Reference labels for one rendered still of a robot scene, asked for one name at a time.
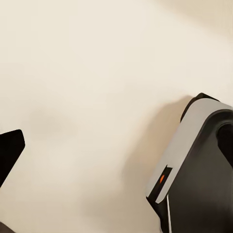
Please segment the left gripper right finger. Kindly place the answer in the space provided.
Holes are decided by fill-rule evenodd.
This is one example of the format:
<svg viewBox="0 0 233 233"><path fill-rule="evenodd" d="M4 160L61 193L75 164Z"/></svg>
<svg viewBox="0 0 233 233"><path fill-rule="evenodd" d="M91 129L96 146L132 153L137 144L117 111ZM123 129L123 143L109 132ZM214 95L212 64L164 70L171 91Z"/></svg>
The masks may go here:
<svg viewBox="0 0 233 233"><path fill-rule="evenodd" d="M233 131L222 129L217 146L233 168Z"/></svg>

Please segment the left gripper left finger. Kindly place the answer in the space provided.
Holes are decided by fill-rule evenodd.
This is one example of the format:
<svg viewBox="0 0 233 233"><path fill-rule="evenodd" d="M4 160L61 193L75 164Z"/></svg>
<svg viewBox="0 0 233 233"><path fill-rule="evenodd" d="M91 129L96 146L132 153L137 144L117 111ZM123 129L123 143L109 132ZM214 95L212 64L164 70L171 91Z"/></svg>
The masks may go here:
<svg viewBox="0 0 233 233"><path fill-rule="evenodd" d="M0 187L25 148L20 129L0 134Z"/></svg>

